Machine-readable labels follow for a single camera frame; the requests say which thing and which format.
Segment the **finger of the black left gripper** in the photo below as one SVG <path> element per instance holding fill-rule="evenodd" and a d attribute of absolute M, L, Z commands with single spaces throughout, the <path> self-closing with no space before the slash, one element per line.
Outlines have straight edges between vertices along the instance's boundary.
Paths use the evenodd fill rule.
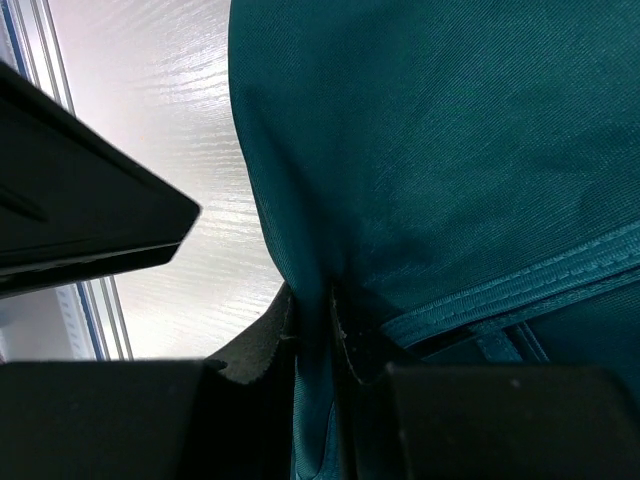
<path fill-rule="evenodd" d="M 199 214 L 2 65 L 2 297 L 166 264 Z"/>

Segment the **teal cloth napkin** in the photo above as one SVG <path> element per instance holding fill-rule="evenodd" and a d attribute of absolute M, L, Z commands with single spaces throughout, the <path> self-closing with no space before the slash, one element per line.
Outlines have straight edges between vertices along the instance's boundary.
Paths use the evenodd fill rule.
<path fill-rule="evenodd" d="M 235 1 L 233 118 L 301 316 L 296 479 L 338 475 L 338 282 L 437 363 L 639 388 L 635 1 Z"/>

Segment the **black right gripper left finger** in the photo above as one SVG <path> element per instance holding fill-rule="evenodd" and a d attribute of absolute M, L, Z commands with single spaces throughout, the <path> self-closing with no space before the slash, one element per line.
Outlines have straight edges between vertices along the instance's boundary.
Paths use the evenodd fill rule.
<path fill-rule="evenodd" d="M 296 307 L 201 360 L 13 362 L 1 369 L 5 479 L 287 479 Z"/>

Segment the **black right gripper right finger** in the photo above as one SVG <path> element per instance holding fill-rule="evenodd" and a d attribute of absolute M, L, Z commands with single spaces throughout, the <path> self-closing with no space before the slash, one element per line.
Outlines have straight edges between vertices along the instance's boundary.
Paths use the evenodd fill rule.
<path fill-rule="evenodd" d="M 429 365 L 333 289 L 344 479 L 635 479 L 639 410 L 593 367 Z"/>

